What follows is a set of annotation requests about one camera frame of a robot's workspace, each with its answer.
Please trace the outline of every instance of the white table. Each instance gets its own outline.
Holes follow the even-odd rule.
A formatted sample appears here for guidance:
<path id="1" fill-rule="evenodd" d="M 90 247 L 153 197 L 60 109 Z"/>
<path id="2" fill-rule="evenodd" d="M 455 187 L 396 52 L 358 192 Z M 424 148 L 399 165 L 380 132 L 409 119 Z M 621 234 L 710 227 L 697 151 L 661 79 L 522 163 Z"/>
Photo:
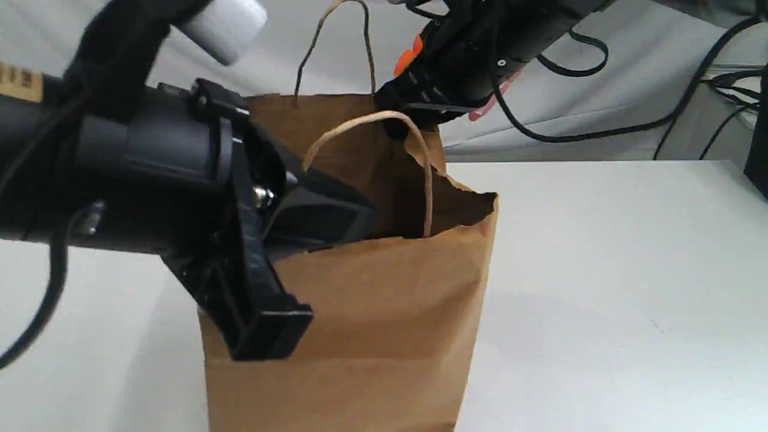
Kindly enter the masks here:
<path id="1" fill-rule="evenodd" d="M 768 204 L 738 174 L 450 172 L 502 196 L 460 432 L 768 430 Z"/>
<path id="2" fill-rule="evenodd" d="M 502 195 L 459 432 L 768 430 L 768 204 L 695 162 L 454 164 Z M 73 251 L 0 373 L 0 430 L 207 430 L 195 306 L 157 258 Z M 0 347 L 45 248 L 0 243 Z"/>

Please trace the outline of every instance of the orange part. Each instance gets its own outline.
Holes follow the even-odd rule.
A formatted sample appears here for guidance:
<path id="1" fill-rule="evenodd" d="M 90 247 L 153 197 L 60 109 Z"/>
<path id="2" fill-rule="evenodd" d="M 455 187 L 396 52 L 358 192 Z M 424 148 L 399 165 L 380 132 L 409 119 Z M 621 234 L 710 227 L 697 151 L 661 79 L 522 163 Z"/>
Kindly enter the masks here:
<path id="1" fill-rule="evenodd" d="M 411 61 L 413 61 L 413 59 L 422 51 L 422 48 L 424 48 L 422 36 L 416 35 L 416 38 L 413 39 L 413 48 L 403 51 L 400 58 L 397 60 L 397 64 L 395 65 L 395 76 L 400 76 L 400 74 L 405 71 L 408 65 L 411 64 Z"/>

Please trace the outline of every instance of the white backdrop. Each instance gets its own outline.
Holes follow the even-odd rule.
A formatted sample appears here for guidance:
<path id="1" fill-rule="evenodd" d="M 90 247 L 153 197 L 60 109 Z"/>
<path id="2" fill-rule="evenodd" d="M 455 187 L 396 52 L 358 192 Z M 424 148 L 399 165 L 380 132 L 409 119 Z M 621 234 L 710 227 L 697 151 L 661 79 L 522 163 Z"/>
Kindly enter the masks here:
<path id="1" fill-rule="evenodd" d="M 329 0 L 261 0 L 270 19 L 251 51 L 223 68 L 180 32 L 164 46 L 151 83 L 188 86 L 205 77 L 244 95 L 293 90 L 296 67 Z M 105 0 L 5 0 L 0 4 L 0 58 L 59 74 L 83 27 Z M 371 4 L 371 36 L 379 83 L 392 77 L 400 53 L 411 46 L 425 19 L 378 0 Z M 362 11 L 343 5 L 332 16 L 305 73 L 303 93 L 365 92 L 368 74 L 361 37 Z M 691 72 L 723 29 L 648 0 L 619 0 L 579 27 L 611 48 L 605 70 L 592 78 L 563 78 L 534 63 L 507 94 L 513 112 L 536 131 L 553 135 L 634 124 L 660 117 L 679 98 Z M 720 62 L 765 63 L 766 32 L 736 44 Z M 572 68 L 595 65 L 601 54 L 569 38 L 547 51 Z M 481 121 L 444 125 L 454 159 L 644 159 L 659 131 L 576 145 L 535 143 L 511 130 L 500 110 Z"/>

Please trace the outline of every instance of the paper bag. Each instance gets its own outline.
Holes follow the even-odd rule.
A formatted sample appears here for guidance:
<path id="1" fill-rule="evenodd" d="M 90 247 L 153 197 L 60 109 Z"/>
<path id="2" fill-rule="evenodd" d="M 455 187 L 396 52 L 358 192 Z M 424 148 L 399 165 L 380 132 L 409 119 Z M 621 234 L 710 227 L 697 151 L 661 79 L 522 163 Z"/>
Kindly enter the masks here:
<path id="1" fill-rule="evenodd" d="M 305 165 L 316 155 L 314 168 L 365 194 L 379 223 L 369 240 L 275 263 L 286 290 L 316 314 L 289 359 L 233 362 L 215 326 L 200 319 L 211 432 L 453 430 L 496 195 L 476 194 L 445 173 L 436 131 L 419 133 L 408 120 L 412 133 L 402 143 L 380 123 L 366 123 L 405 117 L 370 115 L 370 95 L 268 95 L 251 103 L 253 119 L 307 155 Z"/>

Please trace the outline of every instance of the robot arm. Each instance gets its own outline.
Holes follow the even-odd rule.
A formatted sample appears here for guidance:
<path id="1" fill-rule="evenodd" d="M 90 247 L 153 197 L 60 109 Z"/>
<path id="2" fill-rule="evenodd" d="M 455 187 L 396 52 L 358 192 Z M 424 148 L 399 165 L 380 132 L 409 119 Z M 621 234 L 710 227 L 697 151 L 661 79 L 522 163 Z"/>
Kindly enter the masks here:
<path id="1" fill-rule="evenodd" d="M 51 243 L 47 300 L 0 369 L 50 317 L 66 244 L 160 255 L 233 359 L 291 354 L 313 311 L 283 289 L 272 260 L 361 240 L 373 209 L 301 169 L 238 94 L 202 79 L 190 91 L 144 85 L 172 25 L 233 61 L 253 31 L 220 39 L 207 29 L 245 3 L 257 5 L 112 0 L 63 78 L 0 63 L 0 238 Z"/>
<path id="2" fill-rule="evenodd" d="M 754 15 L 754 0 L 654 0 L 714 21 Z M 390 0 L 418 7 L 425 0 Z M 445 0 L 448 14 L 420 34 L 422 49 L 405 70 L 376 93 L 381 109 L 402 111 L 421 127 L 438 125 L 484 106 L 501 84 L 593 12 L 614 0 Z M 495 45 L 494 64 L 488 63 Z M 395 139 L 407 130 L 385 123 Z"/>

